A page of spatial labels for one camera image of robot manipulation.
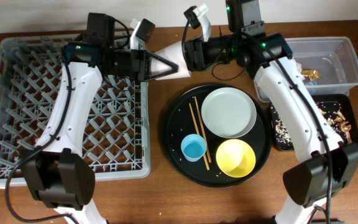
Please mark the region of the pink plastic cup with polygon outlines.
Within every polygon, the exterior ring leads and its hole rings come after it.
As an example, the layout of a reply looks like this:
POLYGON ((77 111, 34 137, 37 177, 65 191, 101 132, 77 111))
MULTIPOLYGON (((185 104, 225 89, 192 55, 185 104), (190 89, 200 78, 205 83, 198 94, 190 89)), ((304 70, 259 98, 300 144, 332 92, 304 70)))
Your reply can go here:
POLYGON ((191 77, 191 72, 188 70, 185 59, 183 57, 183 53, 181 49, 181 41, 176 42, 162 50, 157 51, 156 54, 172 62, 175 62, 179 66, 178 72, 174 73, 173 75, 168 75, 166 77, 158 78, 157 80, 171 80, 171 79, 191 77))

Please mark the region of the wooden chopstick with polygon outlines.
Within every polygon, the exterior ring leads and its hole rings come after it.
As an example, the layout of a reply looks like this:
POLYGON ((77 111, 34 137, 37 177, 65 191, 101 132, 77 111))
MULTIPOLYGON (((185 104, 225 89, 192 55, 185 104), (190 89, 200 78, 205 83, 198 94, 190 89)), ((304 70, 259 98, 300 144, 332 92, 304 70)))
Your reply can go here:
POLYGON ((191 158, 193 160, 195 160, 196 158, 200 159, 202 157, 203 160, 204 160, 204 164, 206 166, 206 170, 210 170, 208 160, 207 160, 207 157, 206 157, 206 141, 204 140, 204 138, 202 138, 200 136, 198 125, 197 125, 197 122, 196 122, 196 119, 195 119, 195 113, 193 111, 191 103, 189 103, 189 108, 190 108, 190 113, 191 113, 191 117, 192 117, 192 120, 193 120, 193 124, 194 124, 194 127, 195 127, 195 131, 196 131, 195 134, 192 134, 191 140, 197 145, 196 152, 193 153, 191 158))
POLYGON ((205 131, 204 131, 203 120, 202 120, 202 117, 201 117, 200 108, 198 106, 197 97, 194 96, 194 99, 195 99, 195 105, 196 105, 196 109, 197 109, 198 118, 199 118, 199 121, 200 121, 201 132, 203 134, 204 140, 206 141, 206 156, 207 156, 207 160, 208 160, 209 163, 212 163, 211 156, 210 156, 210 153, 209 153, 208 141, 207 141, 206 134, 205 134, 205 131))

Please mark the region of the grey round plate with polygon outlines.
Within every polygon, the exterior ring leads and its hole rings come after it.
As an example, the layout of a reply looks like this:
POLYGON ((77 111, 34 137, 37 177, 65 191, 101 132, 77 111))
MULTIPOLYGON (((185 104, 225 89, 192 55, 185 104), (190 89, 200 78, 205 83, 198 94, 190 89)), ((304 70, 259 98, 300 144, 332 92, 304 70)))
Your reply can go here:
POLYGON ((213 134, 222 138, 239 138, 254 127, 257 110, 247 93, 233 87, 222 87, 203 100, 201 117, 213 134))

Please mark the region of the blue plastic cup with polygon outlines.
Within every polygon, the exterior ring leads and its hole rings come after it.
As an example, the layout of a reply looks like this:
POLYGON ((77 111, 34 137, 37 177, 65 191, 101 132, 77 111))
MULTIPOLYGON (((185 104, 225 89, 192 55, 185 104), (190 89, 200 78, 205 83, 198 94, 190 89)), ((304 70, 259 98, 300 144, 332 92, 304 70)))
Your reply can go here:
POLYGON ((193 160, 191 156, 196 152, 197 145, 191 140, 192 134, 187 135, 181 142, 181 151, 186 160, 190 162, 196 162, 200 159, 196 158, 193 160))

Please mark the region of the yellow bowl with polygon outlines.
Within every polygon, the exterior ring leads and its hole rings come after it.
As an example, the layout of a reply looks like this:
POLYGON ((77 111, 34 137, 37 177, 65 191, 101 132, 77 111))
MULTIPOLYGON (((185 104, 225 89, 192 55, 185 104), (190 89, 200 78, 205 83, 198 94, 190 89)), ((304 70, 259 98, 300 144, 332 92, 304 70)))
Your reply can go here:
POLYGON ((255 168, 256 155, 252 147, 240 139, 229 139, 219 145, 216 151, 219 169, 233 178, 249 175, 255 168))

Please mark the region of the gold foil snack wrapper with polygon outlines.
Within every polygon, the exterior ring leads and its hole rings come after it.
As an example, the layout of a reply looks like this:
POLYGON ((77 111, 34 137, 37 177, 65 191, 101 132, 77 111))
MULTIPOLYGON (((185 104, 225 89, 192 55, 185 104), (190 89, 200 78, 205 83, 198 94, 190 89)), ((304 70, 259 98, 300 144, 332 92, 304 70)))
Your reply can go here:
POLYGON ((301 74, 311 82, 314 82, 321 77, 321 73, 319 71, 308 68, 303 68, 301 70, 301 74))

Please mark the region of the brown food scraps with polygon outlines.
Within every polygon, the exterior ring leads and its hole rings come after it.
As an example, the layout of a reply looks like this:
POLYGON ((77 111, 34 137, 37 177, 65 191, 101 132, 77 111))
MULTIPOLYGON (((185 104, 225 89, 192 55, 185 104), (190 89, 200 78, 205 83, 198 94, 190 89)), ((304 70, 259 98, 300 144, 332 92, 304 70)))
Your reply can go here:
MULTIPOLYGON (((341 105, 339 103, 317 103, 317 107, 320 113, 324 116, 328 124, 332 129, 337 132, 344 140, 345 143, 352 143, 350 130, 352 125, 349 120, 341 112, 341 105)), ((285 150, 289 150, 292 146, 290 135, 280 119, 276 109, 270 107, 273 119, 273 126, 275 129, 275 135, 277 143, 285 146, 285 150)))

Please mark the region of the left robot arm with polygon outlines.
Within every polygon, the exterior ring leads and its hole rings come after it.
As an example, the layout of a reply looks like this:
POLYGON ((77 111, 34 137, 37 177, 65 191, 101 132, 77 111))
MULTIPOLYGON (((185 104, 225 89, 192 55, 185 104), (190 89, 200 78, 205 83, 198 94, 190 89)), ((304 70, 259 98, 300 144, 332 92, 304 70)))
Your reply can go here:
POLYGON ((171 75, 178 65, 145 50, 154 29, 148 20, 127 33, 128 50, 116 47, 115 18, 89 13, 86 32, 62 47, 62 78, 52 114, 33 149, 20 154, 21 170, 33 199, 70 223, 104 223, 93 194, 96 177, 84 161, 83 135, 102 82, 114 75, 147 82, 171 75))

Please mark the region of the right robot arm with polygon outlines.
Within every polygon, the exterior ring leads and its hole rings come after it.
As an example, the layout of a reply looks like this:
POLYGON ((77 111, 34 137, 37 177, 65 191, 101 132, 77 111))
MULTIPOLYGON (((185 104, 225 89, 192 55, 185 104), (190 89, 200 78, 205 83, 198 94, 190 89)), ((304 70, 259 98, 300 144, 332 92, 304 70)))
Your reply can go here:
POLYGON ((227 1, 230 35, 213 37, 206 6, 191 6, 186 26, 203 35, 181 42, 187 68, 210 69, 235 60, 268 96, 285 125, 298 165, 283 174, 287 199, 276 223, 311 223, 317 212, 331 221, 331 199, 358 168, 358 145, 344 143, 320 113, 283 35, 267 34, 257 1, 227 1))

